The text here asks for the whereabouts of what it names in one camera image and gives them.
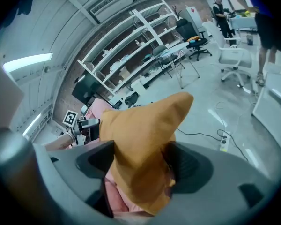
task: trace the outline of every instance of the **chair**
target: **chair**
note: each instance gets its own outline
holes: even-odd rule
[[[164,67],[164,65],[167,65],[169,63],[173,63],[174,66],[173,69],[171,69],[170,71],[174,70],[177,66],[174,64],[174,60],[178,58],[177,55],[170,55],[166,58],[160,58],[159,56],[165,51],[167,50],[167,47],[165,45],[159,45],[158,47],[154,48],[152,51],[152,55],[153,57],[157,60],[163,74],[164,74],[164,70],[166,69]],[[183,67],[183,69],[185,69],[185,67],[182,65],[182,63],[178,60],[178,62],[180,63],[180,65]],[[168,73],[168,75],[172,78],[172,76],[170,75],[170,71],[166,69],[166,72]]]
[[[228,76],[235,74],[239,79],[239,87],[242,88],[244,82],[240,74],[246,74],[248,79],[251,77],[251,54],[243,48],[224,48],[226,41],[240,40],[240,37],[224,38],[220,30],[212,22],[204,22],[202,26],[211,33],[218,45],[219,53],[215,65],[232,70],[222,77],[222,82],[225,81]]]
[[[192,26],[192,23],[187,21],[184,18],[177,21],[176,25],[177,25],[176,31],[183,37],[184,42],[189,42],[190,38],[192,38],[194,36],[198,36],[195,29]],[[210,54],[210,56],[212,56],[212,54],[207,49],[202,49],[200,47],[202,45],[205,45],[207,42],[208,42],[208,40],[206,38],[201,38],[200,41],[195,41],[194,43],[189,43],[187,48],[193,48],[195,52],[188,57],[191,58],[192,56],[197,55],[197,61],[199,61],[199,55],[201,53],[207,53],[207,54]]]

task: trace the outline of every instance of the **television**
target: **television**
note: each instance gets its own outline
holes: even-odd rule
[[[100,82],[94,78],[88,71],[84,71],[78,79],[72,95],[84,104],[88,104],[89,100],[97,92],[101,86]]]

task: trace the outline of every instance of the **air conditioner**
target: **air conditioner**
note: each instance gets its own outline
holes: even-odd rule
[[[132,3],[133,0],[103,0],[92,7],[90,11],[100,22],[103,22]]]

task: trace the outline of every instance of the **person's hand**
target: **person's hand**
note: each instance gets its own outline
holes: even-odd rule
[[[248,10],[250,13],[259,13],[259,12],[260,12],[257,6],[249,7],[247,10]]]

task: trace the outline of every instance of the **brick wall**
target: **brick wall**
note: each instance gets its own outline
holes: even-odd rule
[[[209,10],[209,5],[207,4],[206,0],[164,0],[170,7],[176,6],[177,12],[180,10],[186,8],[186,7],[196,7],[201,19],[203,21],[211,20],[211,14]],[[150,7],[154,4],[160,3],[160,0],[148,0],[141,4],[138,4],[136,6],[133,6],[129,10],[136,9],[138,11],[143,10],[147,7]],[[164,7],[162,7],[159,10],[160,14],[165,14],[167,11]],[[53,113],[53,119],[57,121],[59,124],[62,124],[62,119],[65,116],[65,113],[68,109],[79,112],[83,106],[83,103],[78,101],[76,98],[72,96],[72,91],[75,87],[74,81],[77,77],[80,77],[83,73],[84,69],[83,67],[77,62],[78,59],[82,60],[85,55],[90,51],[90,49],[112,28],[114,28],[116,25],[118,25],[120,22],[128,18],[130,15],[128,11],[125,11],[115,17],[112,21],[105,24],[99,31],[97,31],[92,38],[85,44],[85,46],[81,49],[81,51],[78,53],[76,58],[74,59],[74,62],[71,64],[71,67],[68,70],[68,73],[61,85],[61,88],[59,90],[59,94],[57,96],[56,105]],[[173,27],[176,25],[176,20],[172,17],[168,19],[169,21],[169,27]],[[168,27],[167,24],[163,23],[159,26],[155,27],[155,31],[157,34],[160,34],[163,32],[163,29]],[[127,36],[126,33],[131,33],[130,30],[127,32],[124,32],[121,36],[116,38],[109,46],[108,48],[114,47],[115,44],[117,44],[120,40],[125,38]],[[168,33],[167,35],[164,35],[162,37],[162,41],[166,44],[168,42],[171,42],[173,40],[176,40],[172,33]],[[136,43],[133,41],[127,46],[125,49],[119,52],[116,57],[114,57],[103,70],[103,74],[109,74],[109,66],[111,66],[115,61],[122,58],[126,54],[131,54],[135,49],[137,48]],[[136,66],[140,63],[140,61],[145,57],[146,54],[149,54],[152,52],[152,47],[147,46],[145,49],[143,49],[140,53],[135,55],[133,59],[131,59],[127,64],[127,70],[132,72]],[[100,59],[102,58],[101,54],[98,55],[98,57],[95,59],[94,64],[97,64]],[[117,74],[114,78],[112,78],[112,82],[117,85],[118,81],[122,79]],[[100,89],[101,93],[104,95],[104,97],[108,97],[110,95],[109,92],[106,91],[106,89]]]

